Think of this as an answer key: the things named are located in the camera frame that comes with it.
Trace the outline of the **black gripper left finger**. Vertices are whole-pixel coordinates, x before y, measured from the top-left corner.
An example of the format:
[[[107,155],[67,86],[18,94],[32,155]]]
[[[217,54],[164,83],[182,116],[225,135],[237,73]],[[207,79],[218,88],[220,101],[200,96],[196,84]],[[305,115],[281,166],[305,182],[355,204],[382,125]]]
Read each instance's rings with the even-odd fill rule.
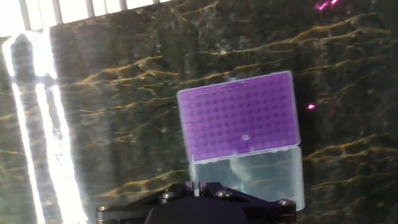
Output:
[[[172,202],[176,199],[194,196],[195,184],[172,184],[165,190],[160,190],[127,205],[102,205],[96,209],[96,224],[122,223],[123,220],[145,219],[156,206]]]

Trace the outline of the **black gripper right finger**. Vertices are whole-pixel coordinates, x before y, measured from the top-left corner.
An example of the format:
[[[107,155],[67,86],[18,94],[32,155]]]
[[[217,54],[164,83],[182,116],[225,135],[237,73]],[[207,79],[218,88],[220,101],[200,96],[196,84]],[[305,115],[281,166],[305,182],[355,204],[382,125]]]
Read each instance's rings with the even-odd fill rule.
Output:
[[[268,202],[219,182],[200,182],[201,197],[215,198],[237,205],[250,223],[296,224],[296,203],[290,199]]]

